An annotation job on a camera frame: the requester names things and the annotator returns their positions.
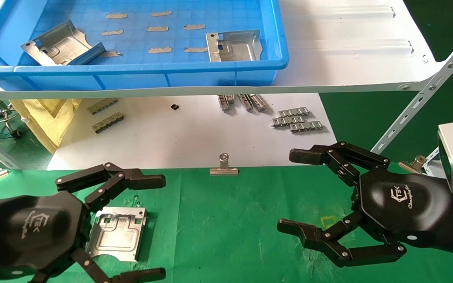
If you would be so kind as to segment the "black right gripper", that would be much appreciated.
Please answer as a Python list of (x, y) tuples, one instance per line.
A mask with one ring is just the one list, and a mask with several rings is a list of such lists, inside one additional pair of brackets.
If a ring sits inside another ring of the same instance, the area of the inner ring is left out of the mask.
[[(347, 215), (329, 229), (286, 219), (277, 223), (277, 231), (298, 237), (304, 248), (321, 252), (337, 267), (396, 262), (407, 252), (400, 242), (453, 249), (453, 221), (448, 220), (453, 194), (444, 179), (390, 172), (385, 170), (389, 159), (344, 141), (313, 145), (309, 150), (292, 149), (289, 160), (326, 165), (347, 186), (357, 185), (360, 212)], [(354, 165), (371, 171), (360, 176)], [(339, 243), (358, 227), (382, 245), (346, 248)]]

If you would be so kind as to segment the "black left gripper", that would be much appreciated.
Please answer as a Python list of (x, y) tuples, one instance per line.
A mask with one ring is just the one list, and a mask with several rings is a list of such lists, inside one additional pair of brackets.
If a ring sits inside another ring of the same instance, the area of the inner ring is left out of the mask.
[(84, 248), (91, 215), (68, 192), (0, 199), (0, 280), (42, 273), (59, 276)]

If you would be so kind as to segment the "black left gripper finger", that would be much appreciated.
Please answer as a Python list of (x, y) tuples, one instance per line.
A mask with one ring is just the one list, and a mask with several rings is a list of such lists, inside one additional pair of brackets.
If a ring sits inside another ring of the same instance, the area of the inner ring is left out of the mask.
[(60, 177), (55, 184), (58, 191), (69, 193), (99, 185), (85, 197), (84, 205), (88, 211), (100, 211), (126, 189), (164, 188), (166, 179), (164, 175), (144, 175), (140, 169), (122, 169), (108, 162)]
[(28, 265), (35, 270), (32, 283), (46, 283), (50, 278), (60, 276), (74, 263), (78, 263), (94, 283), (145, 283), (166, 278), (164, 268), (134, 270), (108, 277), (83, 248), (38, 248), (28, 252)]

